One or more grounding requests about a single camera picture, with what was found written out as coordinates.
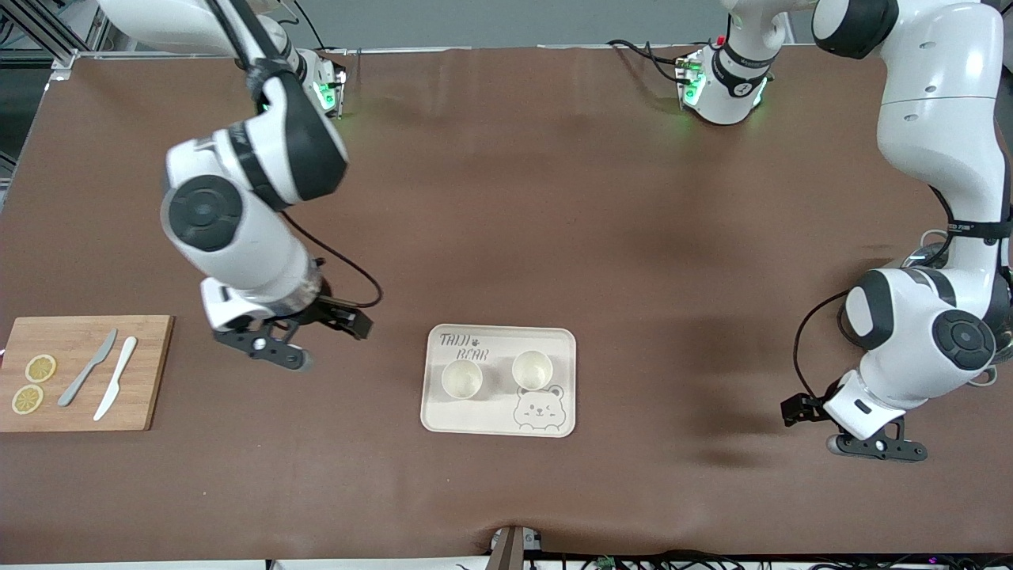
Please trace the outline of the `white plastic cup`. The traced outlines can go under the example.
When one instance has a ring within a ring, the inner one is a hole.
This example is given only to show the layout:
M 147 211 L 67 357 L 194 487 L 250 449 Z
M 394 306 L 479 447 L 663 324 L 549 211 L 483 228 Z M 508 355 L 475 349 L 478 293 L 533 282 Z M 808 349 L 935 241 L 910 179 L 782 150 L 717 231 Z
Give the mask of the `white plastic cup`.
M 475 397 L 484 386 L 484 372 L 473 361 L 459 359 L 442 369 L 440 382 L 448 396 L 467 400 Z

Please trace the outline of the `white paper cup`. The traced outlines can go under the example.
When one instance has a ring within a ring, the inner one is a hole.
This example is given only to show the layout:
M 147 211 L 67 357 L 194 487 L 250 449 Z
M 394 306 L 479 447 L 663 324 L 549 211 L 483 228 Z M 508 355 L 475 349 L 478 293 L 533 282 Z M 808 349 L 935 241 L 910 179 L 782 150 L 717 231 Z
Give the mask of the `white paper cup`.
M 554 367 L 550 357 L 537 350 L 525 351 L 514 357 L 511 376 L 521 389 L 535 392 L 549 386 Z

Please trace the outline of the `white bear print tray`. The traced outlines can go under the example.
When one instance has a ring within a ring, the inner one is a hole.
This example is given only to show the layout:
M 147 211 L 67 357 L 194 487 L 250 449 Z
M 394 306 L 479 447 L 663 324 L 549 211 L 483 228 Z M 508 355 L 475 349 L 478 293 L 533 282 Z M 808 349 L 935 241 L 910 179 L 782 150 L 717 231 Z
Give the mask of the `white bear print tray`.
M 521 389 L 511 376 L 514 357 L 537 350 L 554 367 L 549 386 Z M 467 400 L 441 386 L 446 364 L 467 359 L 481 367 L 484 386 Z M 567 329 L 440 324 L 428 332 L 419 418 L 433 432 L 563 438 L 578 419 L 578 343 Z

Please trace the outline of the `wooden cutting board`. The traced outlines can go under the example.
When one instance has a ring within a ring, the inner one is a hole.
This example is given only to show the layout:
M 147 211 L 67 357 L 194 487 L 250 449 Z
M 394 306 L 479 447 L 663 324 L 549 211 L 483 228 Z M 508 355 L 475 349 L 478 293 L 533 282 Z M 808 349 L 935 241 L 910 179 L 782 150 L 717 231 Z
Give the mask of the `wooden cutting board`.
M 116 328 L 111 354 L 99 364 L 68 407 L 58 398 L 91 360 L 106 336 Z M 173 335 L 170 315 L 62 315 L 19 317 L 5 344 L 0 367 L 0 433 L 70 433 L 142 431 L 150 426 L 168 346 Z M 128 336 L 138 345 L 120 380 L 115 404 L 101 421 L 92 417 L 115 371 L 116 358 Z M 32 414 L 16 415 L 11 400 L 29 385 L 23 371 L 30 359 L 49 354 L 58 362 L 53 378 L 33 383 L 44 389 L 44 403 Z

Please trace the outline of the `grey-green electric cooking pot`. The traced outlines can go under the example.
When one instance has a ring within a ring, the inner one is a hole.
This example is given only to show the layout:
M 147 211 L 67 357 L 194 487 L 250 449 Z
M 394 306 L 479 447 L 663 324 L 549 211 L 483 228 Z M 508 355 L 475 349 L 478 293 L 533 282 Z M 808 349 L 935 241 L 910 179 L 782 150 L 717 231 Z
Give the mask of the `grey-green electric cooking pot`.
M 922 237 L 920 238 L 919 247 L 921 246 L 922 241 L 925 241 L 926 243 L 934 243 L 938 241 L 945 242 L 945 239 L 947 239 L 947 234 L 945 234 L 943 230 L 927 230 L 922 234 Z M 1009 284 L 1013 286 L 1013 270 L 1010 270 L 1010 268 L 1008 266 L 1005 266 L 1005 264 L 1003 264 L 1003 266 L 1000 267 L 999 276 L 1005 277 L 1008 280 Z M 997 367 L 999 364 L 992 364 L 991 362 L 990 367 L 985 368 L 985 376 L 987 376 L 987 380 L 985 380 L 984 382 L 977 382 L 977 380 L 969 380 L 969 382 L 967 382 L 967 385 L 975 387 L 987 387 L 995 385 L 999 377 L 999 373 L 997 370 Z

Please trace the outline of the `white plastic knife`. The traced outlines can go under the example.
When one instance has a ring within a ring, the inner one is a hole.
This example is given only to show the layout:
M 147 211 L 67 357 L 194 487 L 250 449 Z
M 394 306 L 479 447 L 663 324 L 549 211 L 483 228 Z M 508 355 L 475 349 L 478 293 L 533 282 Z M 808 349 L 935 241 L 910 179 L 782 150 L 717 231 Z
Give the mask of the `white plastic knife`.
M 116 358 L 116 367 L 113 369 L 111 380 L 109 380 L 104 396 L 102 397 L 102 400 L 92 417 L 93 421 L 98 422 L 104 419 L 104 416 L 108 414 L 109 409 L 113 404 L 115 404 L 116 397 L 122 389 L 122 386 L 120 386 L 120 380 L 122 380 L 123 373 L 129 364 L 137 345 L 138 338 L 136 338 L 136 336 L 128 336 L 127 339 L 124 340 L 122 350 L 120 350 L 119 353 L 119 358 Z

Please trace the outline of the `grey plastic knife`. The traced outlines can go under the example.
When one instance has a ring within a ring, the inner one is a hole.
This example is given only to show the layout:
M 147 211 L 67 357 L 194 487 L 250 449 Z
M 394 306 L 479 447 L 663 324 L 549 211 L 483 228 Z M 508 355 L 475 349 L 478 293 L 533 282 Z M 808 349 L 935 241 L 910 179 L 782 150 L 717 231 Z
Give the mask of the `grey plastic knife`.
M 109 332 L 109 334 L 106 336 L 104 340 L 104 343 L 102 343 L 101 346 L 99 346 L 97 352 L 95 352 L 91 360 L 87 362 L 87 364 L 81 370 L 79 375 L 76 376 L 76 379 L 74 379 L 71 385 L 69 385 L 64 390 L 64 393 L 61 394 L 61 397 L 58 398 L 57 405 L 59 407 L 61 408 L 68 407 L 68 405 L 71 405 L 73 403 L 73 400 L 75 400 L 77 394 L 80 392 L 81 387 L 83 387 L 84 383 L 86 383 L 86 380 L 91 375 L 91 372 L 94 371 L 94 369 L 97 368 L 99 364 L 104 362 L 106 360 L 106 357 L 108 357 L 108 355 L 111 354 L 112 347 L 113 345 L 115 345 L 115 342 L 116 342 L 116 328 L 112 329 L 112 331 Z

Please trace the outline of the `brown table cover mat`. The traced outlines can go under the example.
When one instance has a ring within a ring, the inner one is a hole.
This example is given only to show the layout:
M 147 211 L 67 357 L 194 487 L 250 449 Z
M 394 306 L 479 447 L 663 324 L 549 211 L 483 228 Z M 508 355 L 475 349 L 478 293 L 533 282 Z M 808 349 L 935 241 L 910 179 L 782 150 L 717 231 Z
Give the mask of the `brown table cover mat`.
M 25 315 L 170 314 L 149 431 L 0 434 L 0 563 L 467 556 L 502 526 L 586 554 L 1013 553 L 1013 372 L 910 412 L 920 463 L 783 426 L 796 327 L 944 221 L 876 147 L 883 68 L 781 51 L 755 115 L 683 113 L 610 48 L 361 55 L 340 190 L 290 209 L 385 289 L 294 373 L 214 342 L 161 229 L 165 152 L 250 116 L 229 60 L 81 60 L 0 214 Z M 567 329 L 567 437 L 433 432 L 440 324 Z

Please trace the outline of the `aluminium frame profile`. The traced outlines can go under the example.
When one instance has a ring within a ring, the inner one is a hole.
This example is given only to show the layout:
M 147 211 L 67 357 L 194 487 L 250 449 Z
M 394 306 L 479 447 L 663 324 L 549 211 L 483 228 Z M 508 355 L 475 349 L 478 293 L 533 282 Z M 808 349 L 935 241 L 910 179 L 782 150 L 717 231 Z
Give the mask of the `aluminium frame profile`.
M 108 34 L 97 0 L 0 0 L 0 69 L 47 70 L 48 81 L 66 81 Z

